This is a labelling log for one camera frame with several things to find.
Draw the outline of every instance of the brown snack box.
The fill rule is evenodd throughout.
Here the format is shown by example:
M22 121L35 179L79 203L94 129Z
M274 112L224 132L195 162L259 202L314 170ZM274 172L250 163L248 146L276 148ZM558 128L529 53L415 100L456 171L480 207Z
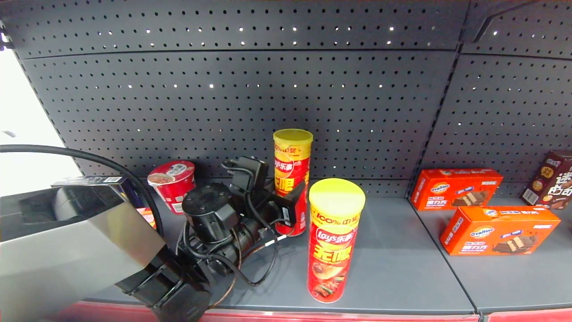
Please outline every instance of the brown snack box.
M531 206L564 209L572 199L572 151L550 151L521 199Z

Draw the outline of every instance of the orange box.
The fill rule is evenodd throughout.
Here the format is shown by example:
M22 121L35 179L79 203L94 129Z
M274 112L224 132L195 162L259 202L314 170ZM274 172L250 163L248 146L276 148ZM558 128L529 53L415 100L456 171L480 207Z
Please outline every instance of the orange box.
M559 223L543 207L459 207L440 240L454 256L531 254Z
M485 206L501 184L490 168L421 170L411 202L417 210Z

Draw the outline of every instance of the red noodle cup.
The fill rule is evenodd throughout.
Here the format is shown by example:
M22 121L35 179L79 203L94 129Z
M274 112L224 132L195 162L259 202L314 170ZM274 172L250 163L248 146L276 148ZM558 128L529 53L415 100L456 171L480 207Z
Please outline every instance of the red noodle cup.
M165 163L151 171L147 176L147 182L175 215L181 215L182 200L196 187L194 164L186 160Z

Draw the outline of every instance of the metal bracket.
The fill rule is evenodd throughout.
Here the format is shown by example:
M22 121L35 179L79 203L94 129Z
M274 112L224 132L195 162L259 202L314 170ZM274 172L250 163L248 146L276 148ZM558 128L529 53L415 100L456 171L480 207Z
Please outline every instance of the metal bracket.
M6 29L0 27L0 52L4 49L14 49L14 45L8 40Z

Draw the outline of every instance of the cylindrical container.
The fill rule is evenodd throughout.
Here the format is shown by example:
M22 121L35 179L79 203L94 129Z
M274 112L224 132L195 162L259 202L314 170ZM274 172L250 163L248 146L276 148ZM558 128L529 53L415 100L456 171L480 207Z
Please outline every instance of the cylindrical container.
M186 160L167 162L151 171L147 182L174 214L182 215L182 200L195 187L194 164Z
M296 214L284 214L296 216L294 228L276 224L276 230L280 234L296 236L306 230L306 212L308 211L308 184L310 179L310 152L312 151L313 135L303 129L287 128L274 133L274 184L276 194L287 195L302 181L306 182L306 188L296 204Z
M308 291L333 303L344 293L366 195L344 179L324 179L310 188Z

